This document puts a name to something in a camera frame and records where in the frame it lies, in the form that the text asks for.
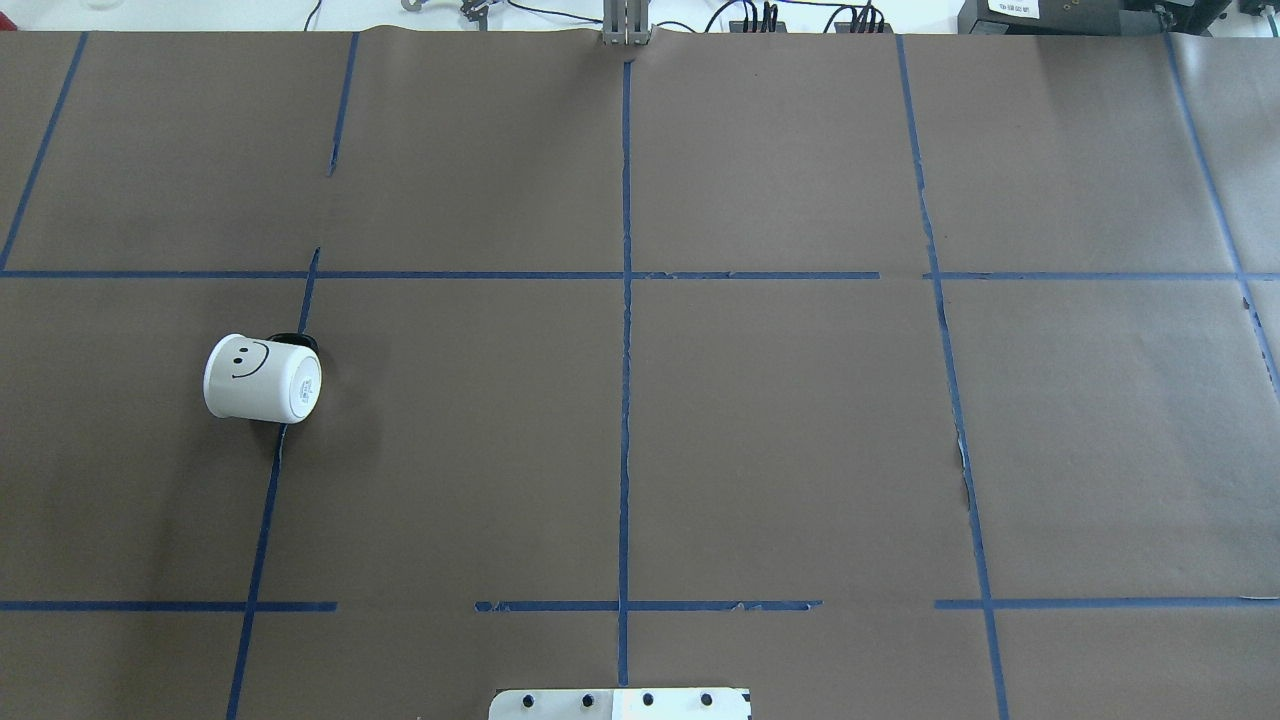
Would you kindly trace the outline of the white smiley face mug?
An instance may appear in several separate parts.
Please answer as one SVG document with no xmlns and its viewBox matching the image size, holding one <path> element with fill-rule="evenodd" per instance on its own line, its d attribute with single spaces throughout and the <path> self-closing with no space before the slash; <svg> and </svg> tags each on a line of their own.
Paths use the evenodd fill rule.
<svg viewBox="0 0 1280 720">
<path fill-rule="evenodd" d="M 207 356 L 202 392 L 207 410 L 218 418 L 300 423 L 323 392 L 317 342 L 303 333 L 265 340 L 228 334 Z"/>
</svg>

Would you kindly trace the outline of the brown paper table cover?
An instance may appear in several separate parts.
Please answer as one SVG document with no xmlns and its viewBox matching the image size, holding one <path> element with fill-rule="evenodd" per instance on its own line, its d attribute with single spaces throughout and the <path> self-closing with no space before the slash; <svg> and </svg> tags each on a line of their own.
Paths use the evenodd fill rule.
<svg viewBox="0 0 1280 720">
<path fill-rule="evenodd" d="M 3 716 L 1275 719 L 1276 193 L 1274 38 L 6 32 Z"/>
</svg>

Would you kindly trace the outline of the black device top right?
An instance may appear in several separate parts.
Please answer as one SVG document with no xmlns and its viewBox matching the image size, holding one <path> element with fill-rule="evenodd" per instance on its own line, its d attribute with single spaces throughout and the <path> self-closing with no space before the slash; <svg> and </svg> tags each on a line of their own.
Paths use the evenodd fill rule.
<svg viewBox="0 0 1280 720">
<path fill-rule="evenodd" d="M 959 35 L 1204 35 L 1230 1 L 965 1 Z"/>
</svg>

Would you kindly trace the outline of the grey metal post bracket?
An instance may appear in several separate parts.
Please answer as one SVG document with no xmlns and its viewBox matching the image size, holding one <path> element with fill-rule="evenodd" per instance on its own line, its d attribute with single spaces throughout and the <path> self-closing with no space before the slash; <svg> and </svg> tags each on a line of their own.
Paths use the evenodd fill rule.
<svg viewBox="0 0 1280 720">
<path fill-rule="evenodd" d="M 602 41 L 607 46 L 643 46 L 653 37 L 649 0 L 602 1 Z"/>
</svg>

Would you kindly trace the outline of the white metal base plate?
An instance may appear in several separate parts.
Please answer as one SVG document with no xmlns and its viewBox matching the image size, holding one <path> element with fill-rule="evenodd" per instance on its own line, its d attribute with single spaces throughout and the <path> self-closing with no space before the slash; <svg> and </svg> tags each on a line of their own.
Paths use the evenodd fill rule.
<svg viewBox="0 0 1280 720">
<path fill-rule="evenodd" d="M 489 719 L 750 719 L 750 692 L 732 687 L 508 689 Z"/>
</svg>

